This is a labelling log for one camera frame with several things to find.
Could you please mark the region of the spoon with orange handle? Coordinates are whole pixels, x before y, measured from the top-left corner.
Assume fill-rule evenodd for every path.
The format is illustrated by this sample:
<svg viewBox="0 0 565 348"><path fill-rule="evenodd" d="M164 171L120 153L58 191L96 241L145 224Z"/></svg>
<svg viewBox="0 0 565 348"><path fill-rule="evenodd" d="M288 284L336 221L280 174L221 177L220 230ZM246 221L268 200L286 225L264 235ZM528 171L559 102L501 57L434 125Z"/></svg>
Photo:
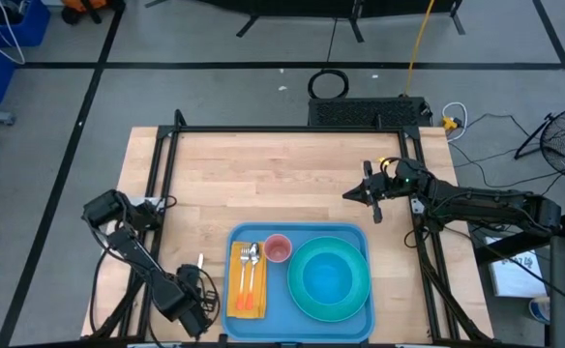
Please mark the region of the spoon with orange handle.
<svg viewBox="0 0 565 348"><path fill-rule="evenodd" d="M256 273L256 266L260 260L260 247L259 243L252 243L249 250L252 268L251 268L251 278L249 284L249 292L246 298L246 309L251 310L253 308L253 288L254 288L254 278Z"/></svg>

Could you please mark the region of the blue plastic tray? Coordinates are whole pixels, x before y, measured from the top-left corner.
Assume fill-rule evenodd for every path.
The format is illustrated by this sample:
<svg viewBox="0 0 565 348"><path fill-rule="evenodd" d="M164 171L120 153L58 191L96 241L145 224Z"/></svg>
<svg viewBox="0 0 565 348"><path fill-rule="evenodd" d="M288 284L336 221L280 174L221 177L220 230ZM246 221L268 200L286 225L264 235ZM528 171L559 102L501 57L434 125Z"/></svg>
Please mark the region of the blue plastic tray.
<svg viewBox="0 0 565 348"><path fill-rule="evenodd" d="M351 318L326 323L306 315L291 298L287 285L287 272L297 249L317 237L341 238L365 256L370 268L367 238L355 224L350 223L299 223L299 222L251 222L236 226L229 234L232 242L263 242L273 234L283 234L292 243L289 258L282 263L267 260L267 306L263 319L239 319L226 317L223 312L224 331L238 341L302 342L302 343L354 343L369 338L375 325L371 292L361 311Z"/></svg>

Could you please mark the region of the fork with orange handle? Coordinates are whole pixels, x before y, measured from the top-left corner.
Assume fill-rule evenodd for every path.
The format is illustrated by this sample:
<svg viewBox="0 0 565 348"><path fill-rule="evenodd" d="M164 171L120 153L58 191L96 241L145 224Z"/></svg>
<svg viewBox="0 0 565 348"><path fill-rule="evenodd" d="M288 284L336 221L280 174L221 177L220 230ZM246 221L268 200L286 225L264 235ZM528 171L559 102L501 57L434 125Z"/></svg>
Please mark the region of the fork with orange handle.
<svg viewBox="0 0 565 348"><path fill-rule="evenodd" d="M248 246L243 246L240 249L241 274L240 274L239 292L236 299L236 308L238 310L242 310L244 308L245 272L249 260L250 260L250 248Z"/></svg>

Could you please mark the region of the black aluminium table frame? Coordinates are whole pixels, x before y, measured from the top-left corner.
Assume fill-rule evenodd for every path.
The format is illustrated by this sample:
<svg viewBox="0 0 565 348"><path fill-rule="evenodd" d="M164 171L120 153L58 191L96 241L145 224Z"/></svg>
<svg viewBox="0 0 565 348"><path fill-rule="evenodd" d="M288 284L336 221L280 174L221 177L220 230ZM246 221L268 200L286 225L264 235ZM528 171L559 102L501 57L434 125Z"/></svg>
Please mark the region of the black aluminium table frame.
<svg viewBox="0 0 565 348"><path fill-rule="evenodd" d="M359 183L364 160L399 156L423 160L440 179L456 178L438 128L422 128L411 138L361 128L158 126L131 130L118 188L132 197L175 197L163 229L148 234L146 244L169 271L203 257L218 287L226 277L228 235L240 223L354 223L370 249L371 342L462 337L438 294L426 290L411 246L409 203L384 202L384 219L375 223L369 208L343 198Z"/></svg>

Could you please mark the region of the light blue bowl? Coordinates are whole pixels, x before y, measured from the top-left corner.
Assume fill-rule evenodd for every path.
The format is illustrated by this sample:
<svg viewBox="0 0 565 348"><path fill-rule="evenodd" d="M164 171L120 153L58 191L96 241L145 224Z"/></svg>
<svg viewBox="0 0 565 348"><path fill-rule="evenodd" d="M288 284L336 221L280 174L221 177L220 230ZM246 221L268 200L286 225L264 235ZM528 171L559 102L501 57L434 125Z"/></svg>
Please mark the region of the light blue bowl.
<svg viewBox="0 0 565 348"><path fill-rule="evenodd" d="M351 288L352 273L346 261L335 253L320 253L311 258L303 273L306 291L324 305L341 302Z"/></svg>

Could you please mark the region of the white paper box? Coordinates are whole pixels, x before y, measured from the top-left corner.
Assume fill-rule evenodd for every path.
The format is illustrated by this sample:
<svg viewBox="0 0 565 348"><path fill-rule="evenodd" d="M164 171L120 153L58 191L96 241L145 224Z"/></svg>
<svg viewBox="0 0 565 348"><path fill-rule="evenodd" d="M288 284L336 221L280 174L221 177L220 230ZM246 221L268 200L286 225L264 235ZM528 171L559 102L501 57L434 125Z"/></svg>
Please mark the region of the white paper box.
<svg viewBox="0 0 565 348"><path fill-rule="evenodd" d="M493 294L495 297L532 299L545 297L547 288L544 283L534 276L541 277L540 257L535 251L526 251L512 256L517 263L502 259L489 264Z"/></svg>

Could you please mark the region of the pink plastic cup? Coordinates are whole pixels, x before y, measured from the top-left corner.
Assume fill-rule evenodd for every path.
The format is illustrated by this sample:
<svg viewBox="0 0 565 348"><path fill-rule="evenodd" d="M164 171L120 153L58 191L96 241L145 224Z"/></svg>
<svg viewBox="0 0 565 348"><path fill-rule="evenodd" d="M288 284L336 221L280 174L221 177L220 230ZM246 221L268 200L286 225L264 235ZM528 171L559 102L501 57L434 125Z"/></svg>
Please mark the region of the pink plastic cup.
<svg viewBox="0 0 565 348"><path fill-rule="evenodd" d="M264 242L264 254L274 263L286 261L292 252L291 241L283 234L273 234Z"/></svg>

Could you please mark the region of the black folding partition screen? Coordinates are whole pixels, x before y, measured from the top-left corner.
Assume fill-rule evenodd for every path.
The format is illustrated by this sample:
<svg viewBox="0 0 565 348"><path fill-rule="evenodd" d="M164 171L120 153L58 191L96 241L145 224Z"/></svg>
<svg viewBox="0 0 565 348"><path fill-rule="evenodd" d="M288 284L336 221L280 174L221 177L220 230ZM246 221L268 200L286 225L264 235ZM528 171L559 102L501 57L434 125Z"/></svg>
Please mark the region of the black folding partition screen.
<svg viewBox="0 0 565 348"><path fill-rule="evenodd" d="M433 1L431 13L448 14L460 35L465 31L458 17L462 0L193 0L227 11L248 15L249 21L236 34L242 38L260 18L331 17L349 21L356 41L364 38L358 26L361 18L424 13Z"/></svg>

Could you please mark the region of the yellow cloth napkin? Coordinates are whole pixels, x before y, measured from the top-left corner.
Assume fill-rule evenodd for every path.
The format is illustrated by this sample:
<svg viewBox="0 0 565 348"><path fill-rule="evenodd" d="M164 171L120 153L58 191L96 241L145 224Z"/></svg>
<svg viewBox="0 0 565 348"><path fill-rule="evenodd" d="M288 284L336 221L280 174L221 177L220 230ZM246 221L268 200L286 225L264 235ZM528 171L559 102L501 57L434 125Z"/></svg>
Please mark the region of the yellow cloth napkin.
<svg viewBox="0 0 565 348"><path fill-rule="evenodd" d="M263 242L259 242L260 260L256 266L256 273L254 278L253 308L251 310L248 310L246 309L245 305L251 278L251 260L248 261L245 272L244 308L242 310L238 310L236 308L236 299L239 292L241 274L240 249L242 247L249 247L250 245L251 244L248 242L231 243L230 253L226 264L226 317L234 317L239 319L263 319L265 317L267 306L267 259L263 251Z"/></svg>

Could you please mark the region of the green round plate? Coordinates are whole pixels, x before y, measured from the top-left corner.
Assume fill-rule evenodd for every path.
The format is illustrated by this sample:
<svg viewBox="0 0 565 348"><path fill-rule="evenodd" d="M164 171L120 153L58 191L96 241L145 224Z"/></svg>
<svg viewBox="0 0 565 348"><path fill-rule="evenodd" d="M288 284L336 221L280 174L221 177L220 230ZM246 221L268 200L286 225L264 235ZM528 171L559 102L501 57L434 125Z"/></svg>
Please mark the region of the green round plate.
<svg viewBox="0 0 565 348"><path fill-rule="evenodd" d="M303 273L308 261L320 253L335 253L349 266L351 288L336 304L320 304L306 291ZM287 285L292 300L309 317L326 323L345 321L361 311L371 292L369 264L361 251L337 237L317 237L303 243L294 253L287 272Z"/></svg>

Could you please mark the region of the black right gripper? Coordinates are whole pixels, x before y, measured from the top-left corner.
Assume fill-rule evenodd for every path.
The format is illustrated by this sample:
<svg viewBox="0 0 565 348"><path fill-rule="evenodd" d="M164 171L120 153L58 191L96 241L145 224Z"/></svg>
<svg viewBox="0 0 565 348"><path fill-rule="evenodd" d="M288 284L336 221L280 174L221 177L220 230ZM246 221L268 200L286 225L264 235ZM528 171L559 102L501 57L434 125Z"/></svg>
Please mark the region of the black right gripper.
<svg viewBox="0 0 565 348"><path fill-rule="evenodd" d="M378 172L373 173L372 163L365 160L363 162L362 182L342 195L343 199L371 207L374 223L380 223L383 220L378 202L401 196L401 193L397 193L397 190L401 190L402 184L396 184L395 180L386 172L387 166L394 162L396 162L395 159L383 159L379 164Z"/></svg>

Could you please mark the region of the orange and black bag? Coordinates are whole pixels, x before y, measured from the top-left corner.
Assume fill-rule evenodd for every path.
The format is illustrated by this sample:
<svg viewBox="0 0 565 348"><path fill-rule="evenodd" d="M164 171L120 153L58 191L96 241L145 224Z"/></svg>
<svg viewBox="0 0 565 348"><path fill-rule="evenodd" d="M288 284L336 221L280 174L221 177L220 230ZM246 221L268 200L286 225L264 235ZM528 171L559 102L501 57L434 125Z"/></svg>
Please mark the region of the orange and black bag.
<svg viewBox="0 0 565 348"><path fill-rule="evenodd" d="M70 25L78 24L85 15L89 15L94 23L101 24L102 18L98 14L98 9L109 8L114 12L123 12L126 8L125 0L61 0L61 2L62 19Z"/></svg>

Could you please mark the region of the black perforated metal box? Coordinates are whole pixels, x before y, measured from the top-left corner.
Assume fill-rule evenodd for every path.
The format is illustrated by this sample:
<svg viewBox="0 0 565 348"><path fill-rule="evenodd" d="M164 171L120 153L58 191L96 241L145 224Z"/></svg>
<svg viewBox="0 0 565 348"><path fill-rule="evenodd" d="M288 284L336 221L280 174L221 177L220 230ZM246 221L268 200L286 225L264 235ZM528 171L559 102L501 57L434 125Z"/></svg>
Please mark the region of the black perforated metal box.
<svg viewBox="0 0 565 348"><path fill-rule="evenodd" d="M421 97L313 99L309 101L310 126L404 127L431 125L432 111Z"/></svg>

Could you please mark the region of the black floor fan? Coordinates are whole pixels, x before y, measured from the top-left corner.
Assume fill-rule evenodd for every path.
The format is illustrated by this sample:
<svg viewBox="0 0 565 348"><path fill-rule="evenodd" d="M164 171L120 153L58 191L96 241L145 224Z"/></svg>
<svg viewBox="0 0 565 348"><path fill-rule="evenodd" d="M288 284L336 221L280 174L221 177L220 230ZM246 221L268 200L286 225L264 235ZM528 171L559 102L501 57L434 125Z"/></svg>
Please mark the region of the black floor fan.
<svg viewBox="0 0 565 348"><path fill-rule="evenodd" d="M530 142L540 136L537 148L525 152ZM521 144L514 155L515 160L540 152L545 161L558 173L565 175L565 111L559 114L549 114L543 124L539 126Z"/></svg>

